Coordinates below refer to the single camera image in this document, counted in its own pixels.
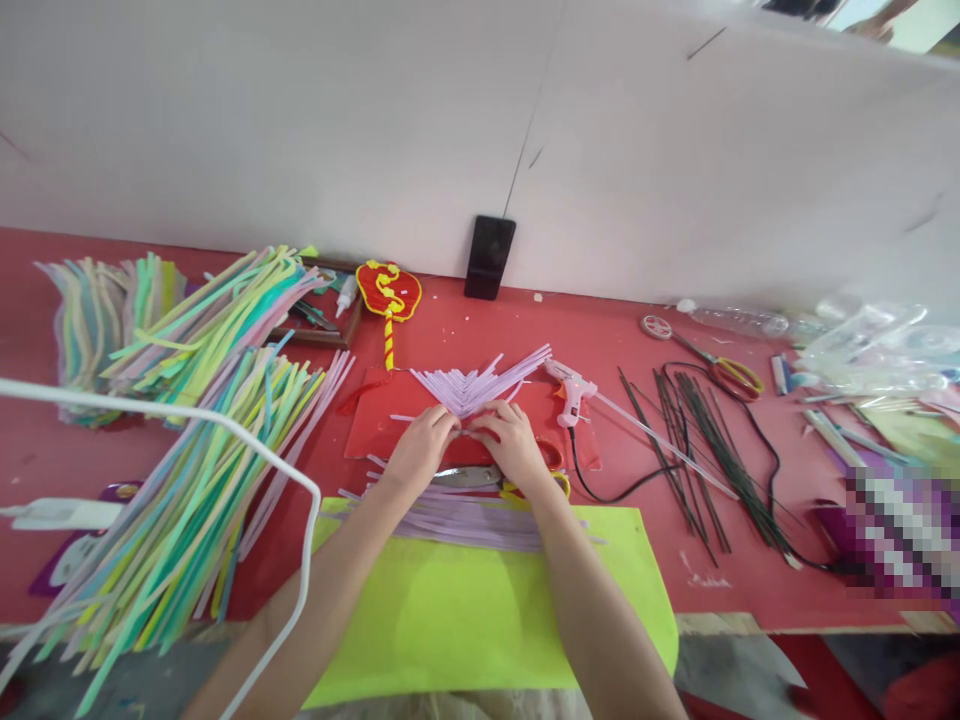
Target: black smartphone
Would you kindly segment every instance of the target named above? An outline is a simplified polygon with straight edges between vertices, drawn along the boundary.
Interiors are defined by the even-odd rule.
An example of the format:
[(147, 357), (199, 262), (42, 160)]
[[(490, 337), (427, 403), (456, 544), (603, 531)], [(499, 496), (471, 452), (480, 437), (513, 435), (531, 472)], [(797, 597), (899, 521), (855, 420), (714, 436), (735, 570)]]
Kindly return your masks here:
[(497, 299), (516, 230), (517, 224), (513, 220), (477, 215), (464, 295), (481, 300)]

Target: white partition board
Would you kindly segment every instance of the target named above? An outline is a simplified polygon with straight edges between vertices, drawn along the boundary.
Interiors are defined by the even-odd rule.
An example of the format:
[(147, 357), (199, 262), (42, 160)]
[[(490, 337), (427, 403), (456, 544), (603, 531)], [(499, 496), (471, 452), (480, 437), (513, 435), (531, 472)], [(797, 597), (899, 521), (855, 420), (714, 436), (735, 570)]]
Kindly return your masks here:
[(462, 275), (510, 196), (507, 285), (955, 315), (958, 108), (716, 0), (7, 0), (0, 225)]
[(466, 267), (560, 0), (5, 0), (0, 225)]
[(659, 7), (570, 0), (505, 282), (774, 305), (845, 287), (960, 319), (960, 64)]

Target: pink glue gun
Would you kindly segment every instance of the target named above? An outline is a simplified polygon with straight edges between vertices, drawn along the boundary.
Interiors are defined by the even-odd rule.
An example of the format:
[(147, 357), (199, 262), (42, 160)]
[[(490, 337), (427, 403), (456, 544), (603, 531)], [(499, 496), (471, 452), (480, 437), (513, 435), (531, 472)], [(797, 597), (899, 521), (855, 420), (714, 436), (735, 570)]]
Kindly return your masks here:
[(557, 424), (560, 427), (573, 427), (580, 420), (581, 401), (596, 395), (597, 386), (587, 382), (580, 376), (580, 373), (558, 363), (556, 360), (547, 360), (543, 363), (543, 367), (550, 377), (555, 377), (563, 383), (563, 391), (567, 399), (563, 413), (557, 417)]

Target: red table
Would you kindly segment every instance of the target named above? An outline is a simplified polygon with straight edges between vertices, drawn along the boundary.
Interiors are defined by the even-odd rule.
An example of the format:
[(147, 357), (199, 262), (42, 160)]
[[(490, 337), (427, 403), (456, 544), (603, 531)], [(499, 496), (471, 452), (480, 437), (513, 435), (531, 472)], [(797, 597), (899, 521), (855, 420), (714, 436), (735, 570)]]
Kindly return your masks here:
[[(52, 333), (58, 294), (32, 267), (34, 261), (61, 261), (87, 255), (108, 262), (132, 259), (153, 250), (173, 260), (188, 277), (217, 272), (232, 256), (203, 250), (147, 246), (119, 241), (0, 229), (6, 251), (0, 265), (0, 375), (35, 382), (56, 380)], [(421, 277), (423, 301), (416, 316), (395, 326), (398, 368), (434, 370), (482, 368), (499, 352), (503, 366), (516, 362), (549, 342), (555, 357), (597, 383), (601, 392), (630, 410), (617, 365), (648, 395), (656, 395), (652, 368), (668, 360), (696, 362), (679, 344), (654, 340), (637, 325), (655, 312), (668, 319), (685, 338), (713, 354), (739, 360), (773, 387), (769, 358), (762, 342), (696, 325), (674, 311), (638, 303), (504, 289), (496, 302), (463, 297), (461, 280)], [(367, 314), (355, 340), (357, 366), (341, 397), (359, 386), (363, 370), (382, 363), (382, 326)], [(289, 347), (292, 360), (311, 359), (325, 365), (332, 351)], [(766, 483), (772, 459), (727, 398), (721, 405), (735, 442), (754, 477)], [(803, 406), (776, 399), (768, 390), (754, 413), (777, 448), (783, 469), (777, 498), (795, 514), (810, 501), (844, 501), (841, 474), (820, 439), (802, 436)], [(172, 444), (174, 436), (159, 424), (146, 423), (119, 431), (94, 432), (61, 424), (53, 407), (0, 398), (0, 505), (23, 504), (41, 496), (96, 497), (111, 482), (145, 477)], [(594, 405), (593, 427), (603, 470), (590, 482), (601, 495), (614, 495), (636, 478), (658, 467), (639, 431), (601, 405)], [(350, 417), (328, 415), (314, 441), (301, 456), (300, 467), (326, 494), (340, 488), (360, 491), (369, 464), (346, 460), (344, 443)], [(663, 430), (659, 422), (654, 427)], [(575, 478), (572, 501), (588, 500)], [(624, 504), (640, 509), (650, 542), (670, 594), (681, 632), (748, 633), (778, 631), (909, 631), (949, 632), (952, 623), (935, 607), (867, 599), (839, 578), (804, 568), (794, 570), (763, 545), (744, 511), (714, 496), (715, 505), (734, 548), (719, 556), (716, 569), (702, 544), (687, 530), (667, 483), (653, 481)], [(254, 552), (236, 575), (230, 618), (249, 619), (297, 567), (307, 515), (306, 493), (290, 484)], [(795, 546), (812, 559), (828, 559), (823, 539), (789, 517), (781, 523)], [(61, 533), (15, 533), (0, 524), (0, 623), (25, 623), (40, 617), (48, 600), (26, 590), (63, 542)]]

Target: yellow-green foam sheet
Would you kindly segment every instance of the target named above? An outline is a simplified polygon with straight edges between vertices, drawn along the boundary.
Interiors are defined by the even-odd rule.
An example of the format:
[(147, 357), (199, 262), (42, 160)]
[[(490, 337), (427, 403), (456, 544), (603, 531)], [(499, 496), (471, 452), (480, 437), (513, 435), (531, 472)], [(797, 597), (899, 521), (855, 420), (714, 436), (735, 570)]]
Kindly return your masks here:
[[(326, 512), (346, 500), (327, 498)], [(577, 507), (602, 537), (604, 563), (641, 617), (664, 664), (679, 638), (639, 511)], [(321, 519), (315, 546), (339, 523)], [(450, 690), (572, 688), (542, 555), (392, 538), (370, 574), (336, 659), (305, 708)]]

